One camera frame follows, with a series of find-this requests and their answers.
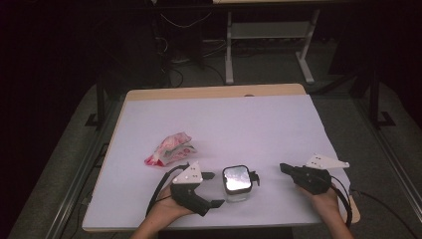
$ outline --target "pink plastic bag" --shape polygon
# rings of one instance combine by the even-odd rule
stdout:
[[[185,132],[168,136],[144,162],[146,165],[165,166],[168,163],[187,157],[196,149],[190,144],[192,137]]]

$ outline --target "gray floor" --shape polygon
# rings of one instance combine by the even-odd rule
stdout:
[[[249,49],[247,53],[235,52],[235,85],[300,83],[311,92],[338,77],[327,74],[335,50],[333,42],[313,43],[310,48],[307,59],[316,79],[312,86],[305,83],[294,55],[300,43],[267,42],[265,48],[262,45]],[[178,84],[182,74],[181,87],[222,86],[223,59],[221,53],[205,58],[207,67],[204,69],[192,64],[177,65],[175,69],[179,73],[170,73],[173,85]],[[386,203],[422,238],[421,218],[412,204],[415,198],[403,189],[403,176],[396,173],[397,163],[393,160],[400,161],[399,166],[408,175],[405,179],[412,182],[416,191],[422,191],[419,176],[422,130],[402,108],[397,96],[385,86],[381,86],[380,110],[389,112],[397,126],[374,130],[366,116],[367,97],[354,100],[347,94],[351,83],[324,96],[313,97],[326,133],[338,157],[351,164],[346,170],[351,187]],[[96,112],[96,89],[87,92],[10,238],[128,238],[130,232],[87,233],[81,228],[87,208],[84,198],[90,195],[100,170],[94,167],[92,171],[83,171],[81,165],[93,162],[102,145],[109,142],[120,108],[121,101],[107,102],[107,122],[102,130],[85,126],[89,115]],[[85,175],[89,178],[84,184]],[[69,193],[78,182],[84,184],[84,188]],[[356,238],[412,238],[405,226],[381,204],[356,193],[353,197],[361,214],[360,221],[351,226]],[[77,203],[69,206],[72,202],[69,198],[78,199]],[[297,227],[294,234],[295,238],[329,238],[323,225]]]

